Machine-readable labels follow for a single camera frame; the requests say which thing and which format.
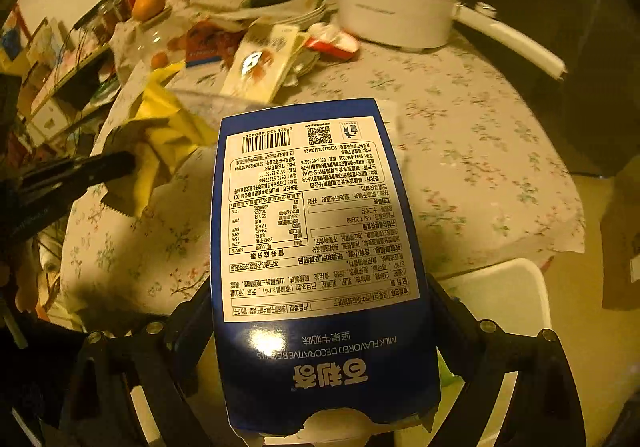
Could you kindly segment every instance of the crumpled yellow packaging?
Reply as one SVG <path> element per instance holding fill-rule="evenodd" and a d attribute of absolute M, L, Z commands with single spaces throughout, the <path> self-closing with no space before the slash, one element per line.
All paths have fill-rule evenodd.
<path fill-rule="evenodd" d="M 215 144 L 218 134 L 199 116 L 188 112 L 163 87 L 183 62 L 155 70 L 129 111 L 129 120 L 111 131 L 105 152 L 129 151 L 136 157 L 133 174 L 106 183 L 104 205 L 139 218 L 156 187 L 169 183 L 175 172 L 200 146 Z"/>

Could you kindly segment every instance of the qr code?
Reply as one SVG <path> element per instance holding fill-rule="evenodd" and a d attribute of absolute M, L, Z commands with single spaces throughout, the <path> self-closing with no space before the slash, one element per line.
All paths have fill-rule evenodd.
<path fill-rule="evenodd" d="M 333 143 L 333 141 L 331 140 L 331 131 L 328 125 L 307 127 L 306 132 L 309 137 L 309 145 L 318 145 L 319 143 Z"/>

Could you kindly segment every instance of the table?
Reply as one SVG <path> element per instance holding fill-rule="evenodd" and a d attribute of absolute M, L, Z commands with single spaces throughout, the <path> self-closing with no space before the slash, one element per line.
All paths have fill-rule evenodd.
<path fill-rule="evenodd" d="M 124 121 L 148 70 L 139 64 L 98 137 Z M 171 83 L 212 127 L 243 106 L 220 106 L 224 73 L 192 68 Z M 458 33 L 422 54 L 363 43 L 357 60 L 314 69 L 275 102 L 373 96 L 395 104 L 402 177 L 423 261 L 446 277 L 515 257 L 542 265 L 584 250 L 582 205 L 562 160 L 513 87 Z M 90 189 L 69 218 L 62 293 L 93 329 L 169 314 L 210 273 L 213 148 L 201 148 L 171 183 L 156 189 L 139 220 L 100 205 Z"/>

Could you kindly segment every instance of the screw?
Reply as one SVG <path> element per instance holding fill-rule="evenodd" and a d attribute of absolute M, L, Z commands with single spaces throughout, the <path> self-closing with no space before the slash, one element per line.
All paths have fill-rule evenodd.
<path fill-rule="evenodd" d="M 484 333 L 493 333 L 498 329 L 498 326 L 496 326 L 493 321 L 484 320 L 480 321 L 480 329 Z"/>
<path fill-rule="evenodd" d="M 149 324 L 146 325 L 146 332 L 149 335 L 155 335 L 157 333 L 160 333 L 163 327 L 164 325 L 162 324 L 162 322 L 158 322 L 158 321 L 149 322 Z"/>
<path fill-rule="evenodd" d="M 547 330 L 547 329 L 542 330 L 542 336 L 546 341 L 549 341 L 549 342 L 555 342 L 556 340 L 558 340 L 558 336 L 556 335 L 556 332 L 553 330 Z"/>
<path fill-rule="evenodd" d="M 86 338 L 86 340 L 87 342 L 89 342 L 89 344 L 95 344 L 96 342 L 100 341 L 101 338 L 102 334 L 100 332 L 93 332 Z"/>

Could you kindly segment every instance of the cardboard box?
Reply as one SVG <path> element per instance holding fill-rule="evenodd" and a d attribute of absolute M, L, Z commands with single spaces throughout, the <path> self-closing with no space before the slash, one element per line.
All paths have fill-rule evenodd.
<path fill-rule="evenodd" d="M 640 308 L 640 155 L 616 175 L 600 222 L 604 282 L 602 307 Z"/>

